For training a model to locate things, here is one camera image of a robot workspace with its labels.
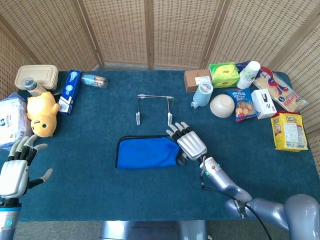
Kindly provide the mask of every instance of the gray floor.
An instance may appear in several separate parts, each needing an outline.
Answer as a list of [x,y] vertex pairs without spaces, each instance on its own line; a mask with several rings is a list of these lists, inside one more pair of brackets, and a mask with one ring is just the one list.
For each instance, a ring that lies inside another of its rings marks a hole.
[[[148,70],[146,65],[108,62],[99,71]],[[155,70],[186,70],[183,68],[156,67]],[[288,240],[289,234],[270,224],[266,225],[273,240]],[[51,221],[20,222],[16,240],[94,240],[98,239],[101,222]],[[267,235],[257,221],[211,221],[209,234],[213,240],[266,240]]]

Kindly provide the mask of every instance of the woven panel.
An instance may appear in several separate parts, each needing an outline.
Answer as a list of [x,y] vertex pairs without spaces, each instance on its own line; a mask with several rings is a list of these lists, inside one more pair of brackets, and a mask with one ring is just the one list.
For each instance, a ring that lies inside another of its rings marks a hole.
[[104,61],[147,63],[144,0],[83,0]]
[[312,150],[316,170],[320,175],[320,135],[309,137],[308,141]]
[[71,0],[0,1],[0,14],[42,64],[60,71],[97,64]]
[[320,24],[279,67],[309,105],[301,110],[305,128],[320,123]]
[[154,64],[200,67],[218,0],[153,0]]
[[15,79],[23,65],[35,64],[11,42],[0,29],[0,100],[17,90]]
[[256,60],[268,66],[319,0],[231,1],[209,63]]

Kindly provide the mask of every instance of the blue box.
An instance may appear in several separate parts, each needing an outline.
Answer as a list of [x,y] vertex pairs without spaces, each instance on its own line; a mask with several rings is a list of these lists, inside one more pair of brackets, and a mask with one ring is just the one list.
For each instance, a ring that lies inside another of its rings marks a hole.
[[70,115],[73,105],[77,97],[79,85],[81,82],[82,72],[71,69],[66,79],[61,97],[59,99],[59,113]]

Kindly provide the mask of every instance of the cardboard box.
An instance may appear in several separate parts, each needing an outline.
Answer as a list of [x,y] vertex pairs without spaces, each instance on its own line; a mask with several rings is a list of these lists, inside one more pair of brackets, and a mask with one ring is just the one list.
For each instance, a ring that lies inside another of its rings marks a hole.
[[82,72],[71,69],[66,79],[61,97],[59,99],[59,112],[64,115],[70,115],[77,97],[79,85],[81,83]]
[[254,90],[251,97],[255,110],[259,112],[258,119],[270,118],[277,113],[268,89]]
[[211,83],[210,71],[208,69],[184,72],[184,85],[187,93],[195,92],[198,85],[203,82]]
[[209,64],[210,76],[214,88],[235,87],[239,81],[239,73],[234,62]]

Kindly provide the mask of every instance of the yellow plush toy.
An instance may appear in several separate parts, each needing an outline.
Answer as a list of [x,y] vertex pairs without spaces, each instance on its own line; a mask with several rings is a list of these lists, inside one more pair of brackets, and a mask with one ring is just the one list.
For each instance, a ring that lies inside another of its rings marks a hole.
[[50,92],[28,98],[27,114],[34,134],[39,137],[52,137],[57,127],[57,113],[60,105]]

